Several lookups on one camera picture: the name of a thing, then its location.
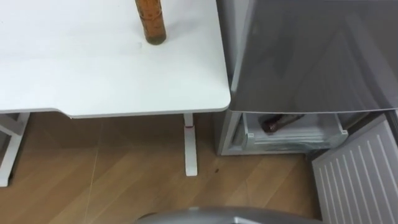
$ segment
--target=refrigerator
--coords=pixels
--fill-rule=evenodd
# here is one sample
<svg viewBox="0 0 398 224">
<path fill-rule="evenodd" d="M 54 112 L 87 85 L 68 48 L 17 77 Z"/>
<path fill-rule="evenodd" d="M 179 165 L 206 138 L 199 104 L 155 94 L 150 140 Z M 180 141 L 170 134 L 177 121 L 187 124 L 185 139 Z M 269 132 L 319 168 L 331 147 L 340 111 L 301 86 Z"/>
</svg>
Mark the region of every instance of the refrigerator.
<svg viewBox="0 0 398 224">
<path fill-rule="evenodd" d="M 398 108 L 398 1 L 220 0 L 218 8 L 232 96 L 215 116 L 218 154 L 337 147 L 348 137 L 344 117 Z M 306 121 L 262 133 L 259 120 L 275 114 Z"/>
</svg>

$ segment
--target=gray object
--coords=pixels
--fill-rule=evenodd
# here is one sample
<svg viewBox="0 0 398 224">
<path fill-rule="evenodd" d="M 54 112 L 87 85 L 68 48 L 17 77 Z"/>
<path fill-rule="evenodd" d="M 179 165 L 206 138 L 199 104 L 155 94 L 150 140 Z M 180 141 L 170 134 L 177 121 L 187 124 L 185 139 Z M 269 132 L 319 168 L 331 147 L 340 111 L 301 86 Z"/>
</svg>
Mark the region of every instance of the gray object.
<svg viewBox="0 0 398 224">
<path fill-rule="evenodd" d="M 218 154 L 258 154 L 233 144 L 243 115 L 340 113 L 348 127 L 398 108 L 398 1 L 220 0 L 219 13 L 232 99 Z"/>
<path fill-rule="evenodd" d="M 144 217 L 135 224 L 322 224 L 317 220 L 259 208 L 190 208 Z"/>
</svg>

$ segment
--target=white desk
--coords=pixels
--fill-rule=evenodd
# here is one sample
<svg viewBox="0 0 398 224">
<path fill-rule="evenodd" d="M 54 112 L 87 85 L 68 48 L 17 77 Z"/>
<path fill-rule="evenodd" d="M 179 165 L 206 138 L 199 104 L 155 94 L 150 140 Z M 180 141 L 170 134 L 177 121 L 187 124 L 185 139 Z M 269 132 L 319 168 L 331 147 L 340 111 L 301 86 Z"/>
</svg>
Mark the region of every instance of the white desk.
<svg viewBox="0 0 398 224">
<path fill-rule="evenodd" d="M 0 0 L 0 113 L 183 113 L 193 126 L 192 113 L 224 110 L 230 95 L 216 1 L 162 6 L 167 40 L 151 46 L 134 0 Z M 21 135 L 27 117 L 11 125 L 0 117 L 2 130 Z M 186 162 L 195 160 L 187 174 L 195 175 L 193 128 L 186 137 Z"/>
</svg>

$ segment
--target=gray refrigerator door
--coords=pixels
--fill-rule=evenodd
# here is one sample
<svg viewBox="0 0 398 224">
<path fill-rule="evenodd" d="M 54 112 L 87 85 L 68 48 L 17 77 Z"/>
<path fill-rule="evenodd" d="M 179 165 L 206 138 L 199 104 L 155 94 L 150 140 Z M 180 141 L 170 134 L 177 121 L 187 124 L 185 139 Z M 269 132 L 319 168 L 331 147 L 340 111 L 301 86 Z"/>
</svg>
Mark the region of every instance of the gray refrigerator door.
<svg viewBox="0 0 398 224">
<path fill-rule="evenodd" d="M 150 215 L 135 224 L 322 224 L 318 220 L 271 210 L 244 207 L 190 208 Z"/>
<path fill-rule="evenodd" d="M 398 108 L 398 1 L 257 0 L 248 13 L 231 110 Z"/>
</svg>

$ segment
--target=white metal frame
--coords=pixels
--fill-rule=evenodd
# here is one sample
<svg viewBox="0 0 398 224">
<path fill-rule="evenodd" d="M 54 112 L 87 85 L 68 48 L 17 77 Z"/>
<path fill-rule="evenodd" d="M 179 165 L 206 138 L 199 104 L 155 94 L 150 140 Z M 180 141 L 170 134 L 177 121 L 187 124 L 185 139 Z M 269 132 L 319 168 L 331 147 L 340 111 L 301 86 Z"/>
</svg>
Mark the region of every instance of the white metal frame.
<svg viewBox="0 0 398 224">
<path fill-rule="evenodd" d="M 193 114 L 184 114 L 184 138 L 185 138 L 185 174 L 189 177 L 198 175 L 197 146 L 195 139 L 195 125 Z"/>
<path fill-rule="evenodd" d="M 29 115 L 30 113 L 21 113 L 15 121 L 5 114 L 0 114 L 0 131 L 11 137 L 0 166 L 0 187 L 8 186 L 11 170 L 17 157 Z"/>
</svg>

